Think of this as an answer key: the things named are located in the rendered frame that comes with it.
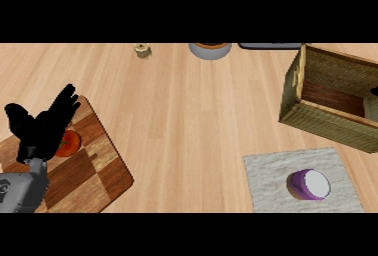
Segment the checkered wooden cutting board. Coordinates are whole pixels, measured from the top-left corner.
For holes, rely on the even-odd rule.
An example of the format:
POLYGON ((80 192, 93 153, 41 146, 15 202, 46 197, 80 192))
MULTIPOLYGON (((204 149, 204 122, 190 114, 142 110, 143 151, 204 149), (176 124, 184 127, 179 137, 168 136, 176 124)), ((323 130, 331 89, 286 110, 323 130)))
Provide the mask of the checkered wooden cutting board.
MULTIPOLYGON (((84 96, 66 127, 81 137, 81 147, 69 157, 47 162, 49 187, 37 213, 100 212, 133 185, 122 161, 93 107, 84 96)), ((28 172, 16 162, 19 139, 12 135, 0 142, 0 174, 28 172)))

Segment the woven wicker basket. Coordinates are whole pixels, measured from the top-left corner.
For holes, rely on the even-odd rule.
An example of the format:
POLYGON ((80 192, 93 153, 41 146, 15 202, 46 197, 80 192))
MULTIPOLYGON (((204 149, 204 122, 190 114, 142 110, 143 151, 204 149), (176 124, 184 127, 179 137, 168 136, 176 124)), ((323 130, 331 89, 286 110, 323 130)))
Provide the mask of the woven wicker basket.
POLYGON ((303 44, 286 71, 279 122, 378 153, 378 62, 303 44))

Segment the small yellowish glass bottle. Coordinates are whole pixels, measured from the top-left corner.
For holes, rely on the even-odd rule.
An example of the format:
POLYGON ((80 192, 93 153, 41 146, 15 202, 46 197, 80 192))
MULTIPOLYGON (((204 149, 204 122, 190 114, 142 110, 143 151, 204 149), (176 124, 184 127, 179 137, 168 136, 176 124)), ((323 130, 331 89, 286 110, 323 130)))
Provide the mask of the small yellowish glass bottle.
POLYGON ((152 56, 152 50, 148 43, 136 43, 134 51, 140 59, 149 59, 152 56))

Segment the grey pot with orange rim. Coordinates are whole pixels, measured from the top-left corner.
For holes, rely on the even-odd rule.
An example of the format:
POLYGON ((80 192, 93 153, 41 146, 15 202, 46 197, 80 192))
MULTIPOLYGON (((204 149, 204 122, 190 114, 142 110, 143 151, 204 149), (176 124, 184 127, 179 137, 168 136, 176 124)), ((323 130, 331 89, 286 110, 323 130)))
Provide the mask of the grey pot with orange rim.
POLYGON ((213 48, 210 48, 207 45, 199 45, 196 43, 189 44, 192 54, 202 60, 217 60, 223 58, 230 52, 230 48, 230 43, 215 45, 213 48))

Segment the dark grey flat appliance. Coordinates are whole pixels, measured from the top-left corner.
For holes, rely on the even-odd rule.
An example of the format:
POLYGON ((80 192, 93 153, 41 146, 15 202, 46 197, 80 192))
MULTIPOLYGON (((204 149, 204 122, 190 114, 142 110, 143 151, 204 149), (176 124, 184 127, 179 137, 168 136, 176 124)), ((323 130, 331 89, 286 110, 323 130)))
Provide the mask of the dark grey flat appliance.
POLYGON ((238 43, 247 50, 298 50, 304 43, 238 43))

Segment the red tomato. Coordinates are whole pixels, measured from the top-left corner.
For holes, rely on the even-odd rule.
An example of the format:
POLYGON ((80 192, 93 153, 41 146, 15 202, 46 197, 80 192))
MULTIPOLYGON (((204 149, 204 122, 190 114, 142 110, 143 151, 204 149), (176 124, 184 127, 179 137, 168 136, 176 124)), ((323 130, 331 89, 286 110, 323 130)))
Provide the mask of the red tomato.
POLYGON ((59 144, 59 148, 56 151, 56 156, 58 157, 69 157, 71 155, 75 154, 80 147, 81 147, 80 134, 72 130, 66 130, 63 137, 62 137, 60 144, 59 144))

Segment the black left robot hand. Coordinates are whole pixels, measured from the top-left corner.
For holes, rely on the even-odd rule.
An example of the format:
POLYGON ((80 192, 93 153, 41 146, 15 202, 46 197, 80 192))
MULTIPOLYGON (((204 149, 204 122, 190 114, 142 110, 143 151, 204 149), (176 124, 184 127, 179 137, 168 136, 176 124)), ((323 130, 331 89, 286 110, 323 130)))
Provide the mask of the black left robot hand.
POLYGON ((19 139, 16 161, 28 164, 37 158, 50 160, 56 154, 65 129, 81 103, 75 87, 68 84, 46 111, 32 117, 26 109, 16 103, 4 106, 9 129, 19 139))

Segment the purple can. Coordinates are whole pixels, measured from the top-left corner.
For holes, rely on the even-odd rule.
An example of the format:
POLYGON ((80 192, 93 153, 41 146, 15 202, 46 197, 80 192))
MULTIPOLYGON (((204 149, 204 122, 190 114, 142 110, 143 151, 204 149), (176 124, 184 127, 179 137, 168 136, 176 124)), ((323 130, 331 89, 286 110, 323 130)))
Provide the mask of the purple can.
POLYGON ((289 174, 286 188, 298 200, 323 200, 331 193, 331 183, 314 169, 304 169, 289 174))

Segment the white fuzzy placemat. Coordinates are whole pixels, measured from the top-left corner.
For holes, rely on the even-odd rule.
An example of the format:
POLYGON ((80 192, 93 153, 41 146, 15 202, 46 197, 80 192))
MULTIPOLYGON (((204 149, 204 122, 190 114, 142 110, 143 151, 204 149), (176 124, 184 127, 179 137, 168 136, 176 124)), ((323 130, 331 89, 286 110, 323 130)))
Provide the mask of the white fuzzy placemat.
POLYGON ((334 148, 307 149, 244 157, 254 211, 257 213, 362 213, 354 186, 334 148), (301 200, 288 189, 289 175, 319 171, 329 182, 323 200, 301 200))

